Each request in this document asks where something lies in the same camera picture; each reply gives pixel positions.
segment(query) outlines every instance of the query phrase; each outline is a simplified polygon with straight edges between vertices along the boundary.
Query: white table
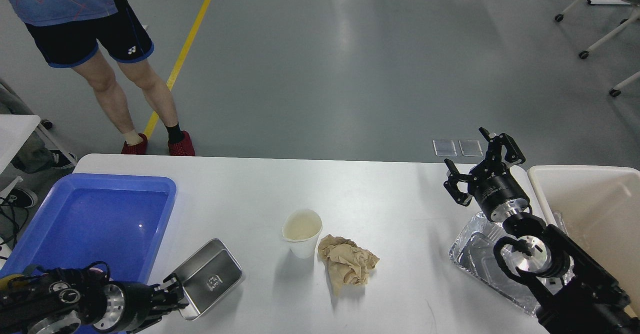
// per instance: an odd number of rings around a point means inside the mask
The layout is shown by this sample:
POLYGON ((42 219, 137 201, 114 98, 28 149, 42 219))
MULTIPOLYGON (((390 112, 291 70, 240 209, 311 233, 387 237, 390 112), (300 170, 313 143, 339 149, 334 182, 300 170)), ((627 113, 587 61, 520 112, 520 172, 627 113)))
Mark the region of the white table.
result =
MULTIPOLYGON (((461 172, 472 165, 459 165, 461 172)), ((220 238, 245 280, 198 320, 178 313, 145 332, 544 333, 448 257, 480 209, 454 203, 439 163, 180 158, 90 154, 74 172, 166 176, 173 213, 150 283, 160 282, 211 238, 220 238), (291 212, 311 208, 326 234, 345 236, 380 257, 369 284, 332 297, 325 264, 297 259, 281 241, 291 212)), ((514 177, 541 213, 527 175, 514 177)))
POLYGON ((40 123, 37 115, 0 115, 0 172, 40 123))

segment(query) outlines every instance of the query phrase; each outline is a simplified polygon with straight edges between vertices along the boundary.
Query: white paper cup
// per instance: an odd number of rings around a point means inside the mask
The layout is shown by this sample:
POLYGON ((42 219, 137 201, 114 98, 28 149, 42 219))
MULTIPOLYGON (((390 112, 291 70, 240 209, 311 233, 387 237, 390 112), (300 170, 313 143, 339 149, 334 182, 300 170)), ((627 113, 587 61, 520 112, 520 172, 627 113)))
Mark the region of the white paper cup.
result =
POLYGON ((286 218, 282 226, 282 237, 295 256, 305 259, 314 254, 320 231, 320 215, 310 209, 301 209, 286 218))

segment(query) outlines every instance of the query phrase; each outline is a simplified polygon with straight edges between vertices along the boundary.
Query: chair caster wheel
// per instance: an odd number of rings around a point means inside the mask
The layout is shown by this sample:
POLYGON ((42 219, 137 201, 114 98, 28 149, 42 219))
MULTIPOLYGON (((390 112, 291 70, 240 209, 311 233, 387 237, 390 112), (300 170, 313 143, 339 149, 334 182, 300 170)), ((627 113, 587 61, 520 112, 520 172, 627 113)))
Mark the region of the chair caster wheel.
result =
POLYGON ((47 130, 51 130, 53 128, 53 123, 47 119, 42 119, 40 124, 47 130))

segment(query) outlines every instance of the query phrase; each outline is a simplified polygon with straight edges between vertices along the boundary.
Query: sneaker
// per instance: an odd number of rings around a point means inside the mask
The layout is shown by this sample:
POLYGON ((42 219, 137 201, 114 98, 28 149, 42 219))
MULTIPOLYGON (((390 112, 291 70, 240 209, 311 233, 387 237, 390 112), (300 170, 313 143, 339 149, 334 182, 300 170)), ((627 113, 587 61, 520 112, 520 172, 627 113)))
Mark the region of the sneaker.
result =
MULTIPOLYGON (((60 150, 49 150, 49 151, 51 151, 51 154, 53 155, 53 165, 51 165, 52 168, 64 169, 64 168, 74 167, 73 163, 69 161, 69 159, 67 159, 66 156, 64 156, 62 151, 60 150)), ((71 156, 74 160, 78 161, 78 157, 74 153, 69 152, 69 156, 71 156)))
POLYGON ((171 156, 196 156, 194 144, 189 133, 182 131, 184 138, 176 144, 169 144, 169 155, 171 156))
POLYGON ((138 133, 138 135, 142 138, 142 142, 135 145, 127 145, 127 142, 125 142, 120 152, 121 154, 144 155, 147 153, 147 144, 149 143, 147 136, 140 133, 138 133))
POLYGON ((13 188, 2 203, 28 209, 38 203, 38 195, 29 189, 13 188))

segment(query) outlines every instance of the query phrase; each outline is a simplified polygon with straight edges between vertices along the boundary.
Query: blue bin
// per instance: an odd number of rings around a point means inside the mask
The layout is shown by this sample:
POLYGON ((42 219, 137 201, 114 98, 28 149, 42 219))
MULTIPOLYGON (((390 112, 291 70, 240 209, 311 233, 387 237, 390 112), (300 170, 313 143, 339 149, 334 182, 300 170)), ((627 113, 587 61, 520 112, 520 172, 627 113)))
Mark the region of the blue bin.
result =
POLYGON ((167 177, 70 174, 42 202, 0 277, 30 264, 105 261, 119 281, 146 283, 176 199, 167 177))

